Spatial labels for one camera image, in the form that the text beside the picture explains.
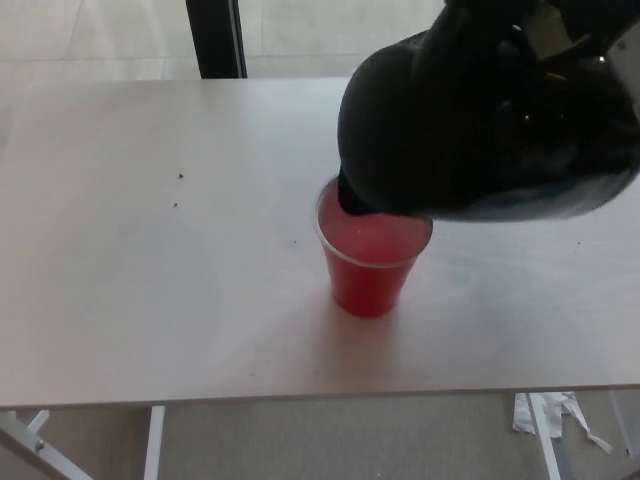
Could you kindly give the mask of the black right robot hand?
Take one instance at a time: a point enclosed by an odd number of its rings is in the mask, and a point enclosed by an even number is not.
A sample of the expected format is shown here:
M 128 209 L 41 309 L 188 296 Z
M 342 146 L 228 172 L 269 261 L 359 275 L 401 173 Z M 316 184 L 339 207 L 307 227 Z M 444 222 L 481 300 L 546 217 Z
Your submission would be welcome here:
M 463 160 L 515 165 L 573 152 L 603 131 L 615 93 L 582 69 L 593 45 L 567 32 L 564 1 L 448 1 L 421 42 L 412 78 L 430 121 Z

